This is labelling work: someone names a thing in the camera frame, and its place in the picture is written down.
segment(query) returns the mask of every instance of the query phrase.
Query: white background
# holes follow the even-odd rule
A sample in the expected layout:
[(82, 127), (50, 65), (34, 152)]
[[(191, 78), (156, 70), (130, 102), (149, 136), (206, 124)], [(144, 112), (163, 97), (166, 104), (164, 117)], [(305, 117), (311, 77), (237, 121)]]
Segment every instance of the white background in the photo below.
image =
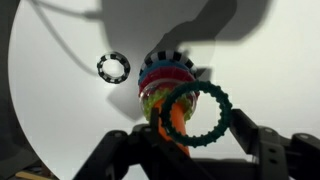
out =
[[(10, 43), (10, 88), (34, 150), (60, 179), (71, 179), (105, 133), (129, 133), (146, 122), (137, 97), (144, 56), (166, 32), (194, 19), (207, 1), (111, 0), (106, 9), (100, 0), (42, 2), (68, 9), (73, 16), (40, 4), (55, 29), (53, 35), (31, 1), (21, 1)], [(196, 65), (211, 68), (210, 80), (257, 124), (286, 137), (295, 132), (320, 137), (319, 1), (269, 1), (263, 18), (248, 34), (225, 38), (248, 23), (242, 15), (250, 3), (254, 0), (238, 2), (234, 17), (215, 41), (184, 42), (179, 48), (187, 49)], [(88, 12), (109, 13), (104, 16), (109, 26), (99, 18), (86, 18)], [(99, 58), (112, 50), (126, 55), (132, 66), (129, 79), (120, 85), (107, 84), (96, 74)], [(199, 99), (187, 124), (189, 134), (204, 134), (216, 123), (217, 105), (206, 97)], [(250, 159), (230, 132), (216, 144), (190, 150), (192, 157)], [(126, 178), (143, 177), (135, 167)]]

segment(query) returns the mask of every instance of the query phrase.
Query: dark bumpy ring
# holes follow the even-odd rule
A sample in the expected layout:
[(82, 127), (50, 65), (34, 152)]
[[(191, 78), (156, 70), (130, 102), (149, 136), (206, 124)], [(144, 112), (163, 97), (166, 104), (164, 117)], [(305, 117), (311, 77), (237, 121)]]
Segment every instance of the dark bumpy ring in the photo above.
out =
[[(218, 125), (214, 129), (208, 132), (206, 135), (201, 135), (200, 137), (189, 137), (188, 135), (182, 135), (177, 132), (176, 128), (172, 126), (170, 111), (173, 103), (182, 95), (188, 92), (198, 92), (203, 91), (204, 93), (210, 93), (212, 97), (216, 98), (216, 101), (220, 104), (221, 109), (221, 119), (218, 121)], [(215, 86), (210, 82), (193, 81), (181, 84), (176, 87), (169, 96), (167, 96), (165, 102), (162, 104), (162, 111), (160, 117), (162, 119), (162, 127), (166, 130), (168, 136), (170, 136), (174, 141), (180, 143), (184, 146), (206, 146), (211, 142), (216, 142), (216, 140), (224, 135), (227, 130), (231, 120), (231, 108), (232, 104), (228, 100), (228, 94), (224, 93), (220, 86)]]

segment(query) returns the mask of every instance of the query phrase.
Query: green ring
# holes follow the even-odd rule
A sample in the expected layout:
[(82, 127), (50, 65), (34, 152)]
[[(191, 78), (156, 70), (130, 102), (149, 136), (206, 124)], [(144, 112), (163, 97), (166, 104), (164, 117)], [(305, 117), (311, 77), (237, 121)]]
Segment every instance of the green ring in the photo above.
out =
[[(147, 121), (150, 121), (151, 118), (151, 109), (154, 106), (154, 104), (159, 101), (162, 98), (167, 98), (167, 96), (170, 94), (170, 89), (166, 88), (163, 90), (156, 90), (154, 94), (150, 95), (147, 100), (143, 101), (144, 106), (144, 116), (146, 117)], [(191, 118), (192, 115), (192, 102), (186, 97), (182, 96), (178, 99), (179, 102), (181, 102), (184, 106), (184, 121), (188, 121)]]
[[(191, 91), (203, 91), (204, 93), (210, 93), (211, 97), (216, 98), (216, 101), (220, 104), (219, 108), (221, 109), (221, 119), (218, 120), (218, 125), (215, 126), (212, 131), (209, 131), (206, 135), (201, 135), (200, 137), (182, 135), (180, 132), (177, 132), (171, 122), (170, 111), (173, 103), (181, 95)], [(206, 146), (209, 143), (216, 142), (219, 137), (224, 135), (224, 132), (230, 124), (231, 108), (232, 104), (229, 102), (228, 94), (224, 93), (220, 86), (215, 86), (209, 81), (203, 82), (196, 80), (179, 85), (167, 96), (165, 102), (162, 104), (160, 117), (162, 119), (162, 127), (166, 130), (168, 136), (177, 143), (193, 147)]]

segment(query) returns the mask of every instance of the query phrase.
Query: plastic toy ring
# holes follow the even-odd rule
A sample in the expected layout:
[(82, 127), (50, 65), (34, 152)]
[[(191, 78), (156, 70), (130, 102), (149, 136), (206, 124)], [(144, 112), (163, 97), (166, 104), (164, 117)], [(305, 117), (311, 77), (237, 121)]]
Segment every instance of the plastic toy ring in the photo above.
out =
[[(221, 119), (218, 121), (218, 125), (214, 127), (212, 131), (209, 131), (206, 135), (200, 137), (189, 137), (188, 135), (182, 135), (177, 132), (176, 128), (172, 126), (170, 111), (173, 103), (182, 95), (191, 91), (203, 91), (204, 93), (210, 93), (212, 97), (216, 98), (216, 101), (220, 104)], [(231, 120), (231, 108), (232, 104), (229, 102), (228, 94), (224, 93), (220, 86), (215, 86), (210, 82), (193, 81), (179, 85), (176, 87), (166, 98), (162, 104), (162, 111), (160, 117), (162, 119), (162, 127), (166, 130), (168, 136), (174, 141), (184, 146), (206, 146), (209, 143), (216, 142), (216, 140), (224, 135)]]
[[(102, 69), (103, 63), (107, 60), (119, 61), (124, 69), (123, 74), (119, 77), (112, 77), (109, 74), (107, 74), (106, 72), (104, 72)], [(119, 84), (119, 83), (125, 81), (128, 78), (129, 73), (130, 73), (129, 61), (123, 55), (116, 53), (116, 52), (102, 56), (100, 58), (100, 61), (97, 64), (97, 68), (98, 68), (98, 74), (102, 79), (104, 79), (108, 83), (114, 83), (114, 84)]]
[(153, 63), (162, 60), (172, 60), (186, 66), (196, 78), (197, 68), (193, 62), (181, 53), (172, 50), (160, 51), (147, 56), (141, 66), (139, 75), (141, 75), (148, 67), (152, 66)]

